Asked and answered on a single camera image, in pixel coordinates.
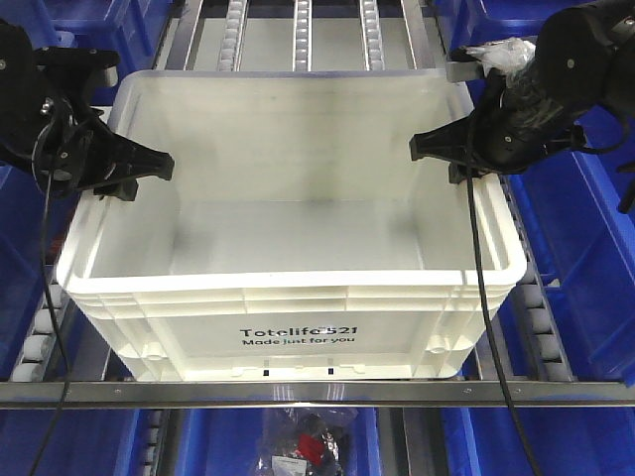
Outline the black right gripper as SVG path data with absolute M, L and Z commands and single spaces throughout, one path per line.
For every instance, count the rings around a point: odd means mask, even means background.
M 563 106 L 547 91 L 533 47 L 472 47 L 486 87 L 467 116 L 409 141 L 411 160 L 434 158 L 450 163 L 448 182 L 490 173 L 518 174 L 565 149 L 585 145 L 576 119 L 585 112 Z

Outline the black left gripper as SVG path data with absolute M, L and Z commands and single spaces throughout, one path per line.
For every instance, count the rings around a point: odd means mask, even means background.
M 44 82 L 44 125 L 30 155 L 40 191 L 68 196 L 91 189 L 95 196 L 134 201 L 136 179 L 172 179 L 175 161 L 170 154 L 109 133 L 101 113 L 91 106 L 94 90 L 117 80 L 117 52 L 43 47 L 30 54 L 36 78 Z

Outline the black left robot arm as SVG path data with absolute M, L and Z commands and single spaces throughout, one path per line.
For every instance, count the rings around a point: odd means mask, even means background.
M 113 132 L 90 104 L 119 61 L 109 50 L 34 49 L 22 27 L 3 21 L 2 163 L 59 198 L 90 190 L 132 201 L 139 179 L 171 179 L 170 154 Z

